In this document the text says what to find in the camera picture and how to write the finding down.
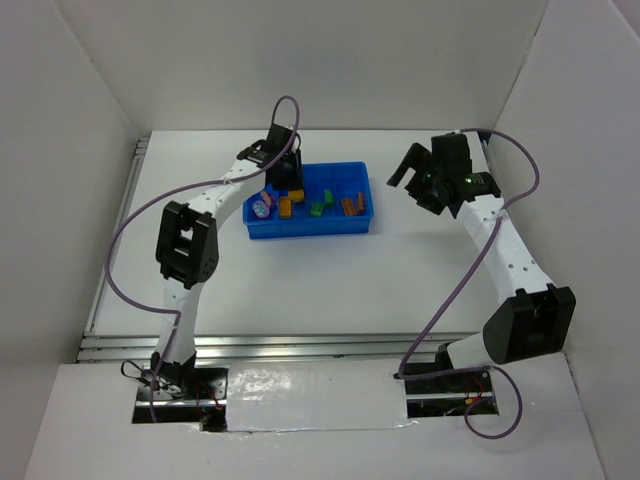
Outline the purple flower lego piece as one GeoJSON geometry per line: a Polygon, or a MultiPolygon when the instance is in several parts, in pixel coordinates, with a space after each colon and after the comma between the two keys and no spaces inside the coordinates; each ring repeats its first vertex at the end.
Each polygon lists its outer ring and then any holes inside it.
{"type": "Polygon", "coordinates": [[[271,205],[264,200],[255,200],[251,204],[251,211],[257,220],[266,220],[271,214],[271,205]]]}

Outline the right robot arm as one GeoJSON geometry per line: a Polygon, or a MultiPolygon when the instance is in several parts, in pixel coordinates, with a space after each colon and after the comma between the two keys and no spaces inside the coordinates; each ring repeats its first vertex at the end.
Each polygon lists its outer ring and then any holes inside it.
{"type": "Polygon", "coordinates": [[[480,266],[487,268],[498,294],[499,306],[482,330],[440,346],[434,372],[423,379],[557,353],[576,308],[571,288],[555,285],[541,269],[509,216],[509,208],[535,190],[505,199],[491,173],[474,171],[466,134],[434,136],[430,147],[412,144],[387,182],[395,187],[411,172],[405,187],[409,196],[436,215],[450,211],[479,250],[434,317],[444,315],[480,266]]]}

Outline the yellow lego plate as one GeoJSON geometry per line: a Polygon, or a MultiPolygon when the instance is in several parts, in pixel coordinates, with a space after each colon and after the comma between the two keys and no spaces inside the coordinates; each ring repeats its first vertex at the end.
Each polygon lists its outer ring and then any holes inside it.
{"type": "Polygon", "coordinates": [[[282,220],[289,220],[293,218],[294,202],[286,196],[280,197],[278,201],[279,218],[282,220]]]}

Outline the green lego brick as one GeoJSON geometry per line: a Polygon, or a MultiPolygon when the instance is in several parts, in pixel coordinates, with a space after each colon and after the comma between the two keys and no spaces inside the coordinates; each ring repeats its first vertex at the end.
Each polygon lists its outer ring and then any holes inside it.
{"type": "Polygon", "coordinates": [[[311,218],[320,218],[323,215],[324,204],[321,202],[313,202],[309,211],[311,218]]]}

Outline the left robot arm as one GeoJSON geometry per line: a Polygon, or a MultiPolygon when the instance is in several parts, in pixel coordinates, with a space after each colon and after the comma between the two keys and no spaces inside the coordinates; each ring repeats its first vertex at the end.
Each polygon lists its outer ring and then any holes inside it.
{"type": "Polygon", "coordinates": [[[151,368],[182,394],[193,389],[197,311],[204,284],[219,265],[218,232],[269,180],[299,178],[296,137],[292,128],[271,125],[265,139],[239,152],[220,182],[185,203],[171,201],[162,211],[156,260],[169,314],[151,368]]]}

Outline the yellow lego brick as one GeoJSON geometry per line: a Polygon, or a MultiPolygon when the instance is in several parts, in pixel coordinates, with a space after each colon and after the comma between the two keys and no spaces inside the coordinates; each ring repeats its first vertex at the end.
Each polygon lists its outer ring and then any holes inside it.
{"type": "Polygon", "coordinates": [[[294,204],[301,203],[305,200],[305,192],[303,189],[289,190],[287,198],[294,204]]]}

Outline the purple lego brick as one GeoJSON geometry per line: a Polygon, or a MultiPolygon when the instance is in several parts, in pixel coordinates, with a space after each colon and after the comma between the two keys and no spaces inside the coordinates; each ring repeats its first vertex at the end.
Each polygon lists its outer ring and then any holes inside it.
{"type": "Polygon", "coordinates": [[[269,191],[260,192],[260,199],[264,204],[264,217],[269,216],[277,208],[277,198],[269,191]]]}

